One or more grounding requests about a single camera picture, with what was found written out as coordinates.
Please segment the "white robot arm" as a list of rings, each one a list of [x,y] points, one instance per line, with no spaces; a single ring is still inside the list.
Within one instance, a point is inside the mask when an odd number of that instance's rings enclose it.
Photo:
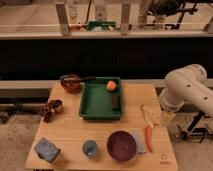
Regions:
[[[159,95],[161,107],[166,111],[177,112],[185,102],[213,117],[213,90],[206,87],[206,69],[199,64],[187,65],[170,71],[165,76],[165,88]]]

